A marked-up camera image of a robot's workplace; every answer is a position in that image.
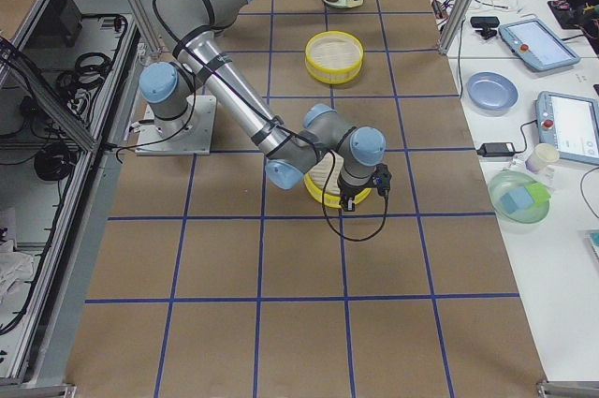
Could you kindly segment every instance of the blue plate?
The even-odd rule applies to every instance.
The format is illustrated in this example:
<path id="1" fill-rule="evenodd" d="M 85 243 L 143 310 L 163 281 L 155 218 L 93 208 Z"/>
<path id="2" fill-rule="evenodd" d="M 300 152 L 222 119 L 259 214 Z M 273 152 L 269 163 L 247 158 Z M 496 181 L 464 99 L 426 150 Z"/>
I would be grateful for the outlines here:
<path id="1" fill-rule="evenodd" d="M 483 110 L 503 111 L 518 101 L 518 90 L 514 83 L 497 73 L 475 73 L 468 84 L 468 95 Z"/>

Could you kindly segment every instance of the yellow bowl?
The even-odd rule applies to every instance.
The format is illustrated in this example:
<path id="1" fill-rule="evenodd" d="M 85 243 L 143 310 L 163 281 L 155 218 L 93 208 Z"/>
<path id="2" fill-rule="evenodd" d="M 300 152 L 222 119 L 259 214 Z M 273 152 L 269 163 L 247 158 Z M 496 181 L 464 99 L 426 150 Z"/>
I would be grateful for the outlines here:
<path id="1" fill-rule="evenodd" d="M 362 68 L 364 49 L 352 35 L 343 31 L 325 31 L 306 44 L 306 68 L 325 84 L 353 80 Z"/>
<path id="2" fill-rule="evenodd" d="M 303 176 L 303 182 L 306 184 L 306 189 L 308 189 L 308 193 L 312 196 L 313 199 L 322 203 L 322 189 L 318 187 L 313 179 L 310 177 L 308 173 Z M 372 189 L 364 189 L 359 194 L 356 195 L 354 199 L 354 203 L 360 204 L 362 201 L 369 196 Z M 339 204 L 339 196 L 332 195 L 328 192 L 325 192 L 325 206 L 328 208 L 341 209 L 341 205 Z"/>

